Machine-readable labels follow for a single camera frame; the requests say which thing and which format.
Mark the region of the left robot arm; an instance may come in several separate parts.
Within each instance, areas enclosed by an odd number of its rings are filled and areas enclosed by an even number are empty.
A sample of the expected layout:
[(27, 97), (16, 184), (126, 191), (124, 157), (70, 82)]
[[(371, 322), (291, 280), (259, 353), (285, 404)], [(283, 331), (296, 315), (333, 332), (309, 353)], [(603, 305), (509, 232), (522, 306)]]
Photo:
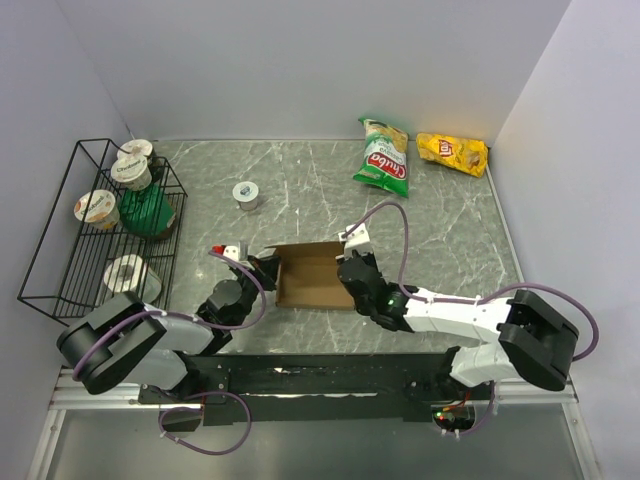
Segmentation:
[(92, 395), (135, 383), (177, 402), (191, 399), (205, 384), (195, 358), (218, 353), (234, 331), (253, 326), (253, 306), (265, 306), (277, 287), (279, 256), (222, 259), (233, 278), (218, 282), (194, 314), (162, 310), (127, 291), (67, 327), (56, 346), (73, 379)]

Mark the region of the brown cardboard box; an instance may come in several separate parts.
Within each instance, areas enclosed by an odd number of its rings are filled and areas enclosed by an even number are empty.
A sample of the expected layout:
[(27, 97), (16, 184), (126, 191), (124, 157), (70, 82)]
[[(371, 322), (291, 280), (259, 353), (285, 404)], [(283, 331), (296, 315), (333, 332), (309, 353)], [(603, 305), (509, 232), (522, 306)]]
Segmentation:
[(275, 304), (279, 308), (352, 311), (354, 301), (338, 279), (339, 241), (271, 245), (280, 257)]

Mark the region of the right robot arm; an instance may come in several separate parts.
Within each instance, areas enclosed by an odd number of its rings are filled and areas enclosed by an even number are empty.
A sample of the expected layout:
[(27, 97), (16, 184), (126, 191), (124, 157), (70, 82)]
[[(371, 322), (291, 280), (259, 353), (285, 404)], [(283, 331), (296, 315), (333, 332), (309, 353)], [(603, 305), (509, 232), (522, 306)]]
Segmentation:
[(337, 277), (356, 311), (382, 328), (479, 342), (448, 352), (437, 374), (444, 396), (456, 399), (481, 383), (516, 378), (548, 391), (565, 388), (579, 332), (539, 295), (518, 289), (512, 297), (482, 303), (401, 288), (383, 278), (371, 253), (340, 255), (337, 265)]

